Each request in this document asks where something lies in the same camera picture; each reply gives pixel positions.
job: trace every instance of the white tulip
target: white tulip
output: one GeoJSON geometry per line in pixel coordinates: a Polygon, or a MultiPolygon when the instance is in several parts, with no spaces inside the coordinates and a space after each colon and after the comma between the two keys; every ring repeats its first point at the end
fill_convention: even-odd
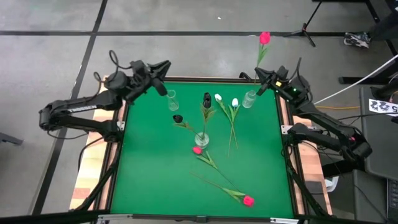
{"type": "Polygon", "coordinates": [[[221,101],[222,97],[220,96],[220,94],[215,94],[214,98],[216,98],[216,101],[221,101]]]}
{"type": "Polygon", "coordinates": [[[233,107],[237,107],[238,105],[239,105],[238,99],[234,98],[234,99],[232,100],[232,106],[233,106],[233,107]]]}

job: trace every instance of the sticker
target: sticker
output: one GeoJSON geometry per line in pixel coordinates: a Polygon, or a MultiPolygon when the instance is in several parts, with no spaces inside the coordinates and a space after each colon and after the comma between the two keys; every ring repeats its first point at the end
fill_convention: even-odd
{"type": "Polygon", "coordinates": [[[398,116],[398,105],[385,101],[369,99],[369,111],[375,113],[396,113],[386,115],[398,116]]]}

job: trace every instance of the metal stand leg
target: metal stand leg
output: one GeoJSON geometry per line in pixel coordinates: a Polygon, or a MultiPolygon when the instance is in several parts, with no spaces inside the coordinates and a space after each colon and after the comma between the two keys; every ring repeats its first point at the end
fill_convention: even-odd
{"type": "Polygon", "coordinates": [[[312,13],[310,19],[308,20],[307,23],[303,24],[303,27],[301,28],[301,30],[297,30],[294,32],[291,32],[287,35],[285,35],[284,37],[291,37],[291,36],[305,36],[309,41],[312,47],[316,47],[314,41],[311,39],[310,35],[307,33],[307,27],[310,24],[312,18],[314,17],[315,13],[317,13],[319,7],[321,6],[322,1],[320,1],[317,5],[317,8],[315,8],[314,12],[312,13]]]}
{"type": "Polygon", "coordinates": [[[9,142],[9,143],[13,143],[15,145],[21,145],[24,140],[20,140],[18,138],[14,138],[12,136],[9,136],[8,134],[4,134],[4,133],[0,133],[0,141],[2,142],[9,142]]]}

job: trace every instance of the black tulip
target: black tulip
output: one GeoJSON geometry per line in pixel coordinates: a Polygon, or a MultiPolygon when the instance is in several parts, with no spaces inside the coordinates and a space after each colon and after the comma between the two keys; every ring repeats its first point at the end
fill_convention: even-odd
{"type": "Polygon", "coordinates": [[[179,123],[181,123],[182,122],[182,116],[181,115],[178,115],[178,114],[176,114],[176,115],[173,115],[173,120],[177,123],[177,124],[179,124],[179,123]]]}
{"type": "Polygon", "coordinates": [[[209,93],[205,93],[203,96],[203,106],[207,109],[211,107],[211,96],[209,93]]]}

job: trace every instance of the tripod stand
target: tripod stand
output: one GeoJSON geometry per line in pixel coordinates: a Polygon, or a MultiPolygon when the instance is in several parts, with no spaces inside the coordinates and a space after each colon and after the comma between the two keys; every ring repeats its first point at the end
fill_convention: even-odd
{"type": "Polygon", "coordinates": [[[310,35],[307,33],[307,27],[308,27],[308,25],[310,24],[310,22],[311,22],[312,18],[314,17],[315,13],[317,13],[317,11],[318,11],[318,9],[319,9],[319,6],[321,6],[321,4],[322,4],[322,1],[320,1],[320,2],[318,3],[317,8],[316,8],[316,9],[314,10],[314,12],[312,13],[310,19],[308,20],[308,22],[306,22],[306,23],[303,25],[303,27],[302,27],[300,30],[291,32],[291,33],[285,35],[284,37],[303,36],[303,35],[304,35],[304,36],[310,41],[310,44],[312,45],[312,47],[316,47],[314,41],[311,39],[310,35]]]}

